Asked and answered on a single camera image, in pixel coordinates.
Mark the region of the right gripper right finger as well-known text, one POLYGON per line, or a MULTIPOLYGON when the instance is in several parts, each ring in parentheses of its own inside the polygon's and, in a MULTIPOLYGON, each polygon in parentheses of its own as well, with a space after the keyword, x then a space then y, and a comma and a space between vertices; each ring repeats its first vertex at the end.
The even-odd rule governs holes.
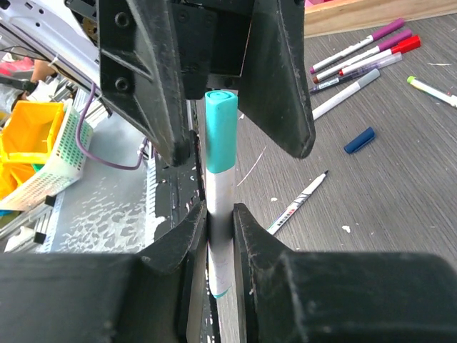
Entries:
POLYGON ((242 342, 454 342, 456 272, 433 254, 297 252, 233 211, 242 342))

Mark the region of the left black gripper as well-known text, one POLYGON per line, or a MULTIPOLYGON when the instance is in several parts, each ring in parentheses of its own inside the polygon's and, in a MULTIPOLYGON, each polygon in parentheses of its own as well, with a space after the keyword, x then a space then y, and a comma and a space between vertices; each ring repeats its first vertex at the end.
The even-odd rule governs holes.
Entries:
POLYGON ((240 111, 304 159, 316 134, 303 30, 303 1, 99 1, 101 93, 180 166, 190 156, 185 97, 235 89, 241 77, 240 111))

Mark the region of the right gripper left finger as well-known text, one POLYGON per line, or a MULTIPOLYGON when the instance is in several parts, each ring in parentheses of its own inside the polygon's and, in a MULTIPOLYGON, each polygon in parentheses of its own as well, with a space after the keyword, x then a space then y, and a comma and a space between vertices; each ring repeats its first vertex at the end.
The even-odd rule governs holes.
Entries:
POLYGON ((3 342, 198 342, 205 202, 136 254, 3 254, 3 342))

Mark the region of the teal cap marker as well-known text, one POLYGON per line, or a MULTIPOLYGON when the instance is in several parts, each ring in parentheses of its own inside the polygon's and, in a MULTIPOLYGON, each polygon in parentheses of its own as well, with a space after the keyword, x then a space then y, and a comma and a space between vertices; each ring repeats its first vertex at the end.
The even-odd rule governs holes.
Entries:
POLYGON ((233 208, 235 201, 238 97, 229 91, 205 94, 205 189, 209 214, 209 286, 220 298, 233 279, 233 208))

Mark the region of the white grey marker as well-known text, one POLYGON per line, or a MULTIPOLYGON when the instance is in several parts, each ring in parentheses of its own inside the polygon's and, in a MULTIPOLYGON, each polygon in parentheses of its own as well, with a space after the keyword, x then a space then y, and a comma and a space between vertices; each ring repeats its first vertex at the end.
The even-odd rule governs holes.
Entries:
POLYGON ((332 110, 334 107, 339 105, 342 101, 346 100, 350 96, 354 95, 357 91, 364 88, 372 81, 376 80, 380 76, 378 69, 373 69, 368 72, 366 75, 361 77, 358 81, 355 81, 350 86, 347 86, 345 89, 332 96, 329 100, 322 103, 320 106, 316 107, 313 111, 313 119, 317 120, 322 115, 326 114, 328 111, 332 110))

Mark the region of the dark purple marker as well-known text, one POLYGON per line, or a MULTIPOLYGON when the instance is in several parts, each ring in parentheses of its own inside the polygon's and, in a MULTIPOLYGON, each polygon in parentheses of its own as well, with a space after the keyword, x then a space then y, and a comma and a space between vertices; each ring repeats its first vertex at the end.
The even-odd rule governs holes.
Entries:
POLYGON ((321 82, 320 84, 317 84, 313 88, 309 89, 309 92, 310 92, 310 94, 317 94, 325 89, 335 87, 338 84, 343 84, 343 83, 349 82, 353 79, 357 79, 360 76, 367 74, 368 72, 370 72, 373 69, 382 69, 391 64, 395 64, 396 62, 401 61, 401 60, 402 60, 401 52, 398 52, 394 55, 383 57, 379 61, 375 61, 366 66, 362 66, 361 68, 358 68, 354 71, 346 73, 343 76, 337 76, 328 81, 321 82))

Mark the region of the green cap white marker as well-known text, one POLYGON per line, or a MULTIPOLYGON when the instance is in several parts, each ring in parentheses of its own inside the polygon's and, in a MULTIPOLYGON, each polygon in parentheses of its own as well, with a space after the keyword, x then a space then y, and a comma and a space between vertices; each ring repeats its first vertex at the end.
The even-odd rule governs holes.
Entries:
POLYGON ((437 98, 446 104, 456 108, 456 95, 445 94, 443 91, 434 88, 423 81, 417 79, 415 76, 409 76, 407 78, 408 84, 410 84, 415 89, 418 89, 434 98, 437 98))

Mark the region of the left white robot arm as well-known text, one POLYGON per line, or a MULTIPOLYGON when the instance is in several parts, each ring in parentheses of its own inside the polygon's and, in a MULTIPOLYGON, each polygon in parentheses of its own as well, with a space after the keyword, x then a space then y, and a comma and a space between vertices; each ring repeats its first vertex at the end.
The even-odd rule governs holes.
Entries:
POLYGON ((302 1, 3 1, 1 31, 55 63, 171 166, 190 155, 188 101, 233 89, 238 108, 290 156, 315 129, 302 1))

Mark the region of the wooden clothes rack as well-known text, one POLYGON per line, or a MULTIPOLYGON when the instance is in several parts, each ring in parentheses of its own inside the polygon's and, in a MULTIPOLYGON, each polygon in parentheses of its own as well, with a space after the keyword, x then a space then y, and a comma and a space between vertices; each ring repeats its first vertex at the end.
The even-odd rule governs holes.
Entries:
POLYGON ((304 10, 306 37, 413 21, 456 13, 456 0, 340 0, 304 10))

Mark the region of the white perforated basket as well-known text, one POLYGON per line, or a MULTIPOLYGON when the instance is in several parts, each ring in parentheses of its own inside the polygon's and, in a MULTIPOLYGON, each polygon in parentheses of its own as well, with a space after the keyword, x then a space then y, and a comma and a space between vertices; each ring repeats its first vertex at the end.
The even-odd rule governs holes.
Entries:
POLYGON ((28 211, 47 196, 55 196, 83 176, 86 156, 76 144, 80 114, 71 102, 64 103, 64 120, 51 156, 29 180, 1 200, 2 210, 28 211))

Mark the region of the yellow plastic bin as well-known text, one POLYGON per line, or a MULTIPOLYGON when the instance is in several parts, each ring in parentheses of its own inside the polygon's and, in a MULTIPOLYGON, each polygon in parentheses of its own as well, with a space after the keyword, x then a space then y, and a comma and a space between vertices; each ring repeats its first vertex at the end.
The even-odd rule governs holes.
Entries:
POLYGON ((61 102, 18 101, 1 130, 1 198, 45 165, 64 119, 61 102))

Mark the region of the magenta cap marker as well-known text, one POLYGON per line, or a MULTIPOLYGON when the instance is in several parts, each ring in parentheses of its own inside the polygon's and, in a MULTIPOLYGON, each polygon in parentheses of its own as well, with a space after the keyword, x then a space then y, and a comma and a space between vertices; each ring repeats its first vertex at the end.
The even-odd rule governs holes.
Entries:
POLYGON ((405 20, 402 18, 398 18, 395 21, 392 21, 390 24, 385 25, 381 29, 374 31, 371 35, 368 35, 364 39, 360 40, 359 42, 350 45, 346 47, 343 50, 340 50, 339 52, 336 52, 334 55, 325 58, 324 60, 314 64, 310 68, 310 72, 312 74, 315 74, 317 71, 323 69, 324 67, 334 63, 335 61, 338 61, 339 59, 342 59, 343 57, 348 56, 349 54, 358 51, 362 47, 365 47, 369 45, 370 43, 377 41, 385 36, 387 36, 390 33, 393 33, 397 29, 400 29, 403 27, 405 24, 405 20))
POLYGON ((378 44, 377 46, 369 49, 361 54, 358 54, 346 61, 342 61, 340 64, 332 66, 331 68, 317 74, 313 77, 313 82, 315 84, 322 82, 325 79, 328 79, 330 76, 336 75, 340 70, 350 65, 353 65, 359 61, 367 59, 368 57, 375 56, 383 51, 386 51, 394 46, 398 45, 402 41, 405 41, 412 37, 412 31, 410 29, 402 31, 400 34, 393 36, 392 38, 378 44))

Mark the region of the red cap marker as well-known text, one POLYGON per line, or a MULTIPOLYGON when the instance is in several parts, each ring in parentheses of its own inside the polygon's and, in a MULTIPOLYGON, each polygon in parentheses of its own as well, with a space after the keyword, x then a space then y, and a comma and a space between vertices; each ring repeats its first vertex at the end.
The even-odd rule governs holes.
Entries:
POLYGON ((394 47, 392 47, 390 49, 387 49, 374 56, 368 57, 367 59, 358 61, 355 64, 342 68, 342 70, 339 71, 339 75, 345 76, 352 71, 355 71, 362 67, 368 66, 369 64, 378 62, 387 56, 391 56, 391 55, 394 55, 397 53, 405 54, 409 51, 417 49, 420 46, 421 46, 420 36, 419 35, 412 36, 408 39, 405 39, 405 40, 399 42, 397 45, 395 45, 394 47))

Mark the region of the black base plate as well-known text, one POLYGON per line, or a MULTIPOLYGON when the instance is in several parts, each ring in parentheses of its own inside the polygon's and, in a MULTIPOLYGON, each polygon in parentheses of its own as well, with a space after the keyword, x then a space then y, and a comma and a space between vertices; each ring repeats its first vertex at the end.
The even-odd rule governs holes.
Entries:
POLYGON ((197 101, 187 102, 192 128, 189 131, 190 157, 178 167, 168 166, 160 155, 156 162, 155 217, 159 221, 154 239, 178 225, 195 203, 204 198, 197 101))

